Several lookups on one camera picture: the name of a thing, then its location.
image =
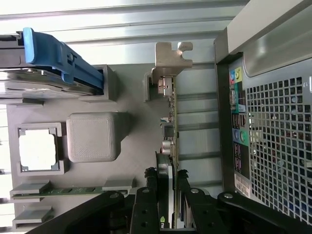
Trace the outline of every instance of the metal bracket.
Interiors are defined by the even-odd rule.
[[[193,61],[184,59],[184,51],[193,50],[191,42],[179,42],[178,49],[172,50],[171,42],[158,42],[155,45],[155,68],[152,69],[152,83],[158,84],[165,77],[176,77],[185,68],[191,68]]]

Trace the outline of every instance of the ventilation grille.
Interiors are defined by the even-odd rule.
[[[252,193],[312,224],[311,106],[302,78],[247,89]]]

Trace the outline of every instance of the perforated metal panel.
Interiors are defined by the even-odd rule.
[[[252,194],[312,224],[311,105],[302,77],[247,88]]]

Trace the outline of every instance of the screw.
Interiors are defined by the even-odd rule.
[[[231,199],[231,198],[233,198],[233,195],[232,194],[224,194],[224,197],[228,198],[228,199]]]
[[[191,189],[191,193],[193,193],[193,194],[197,194],[198,192],[199,192],[198,189]]]
[[[118,196],[119,196],[119,194],[118,194],[118,193],[115,193],[115,194],[110,195],[109,198],[116,198],[116,197],[118,197]]]

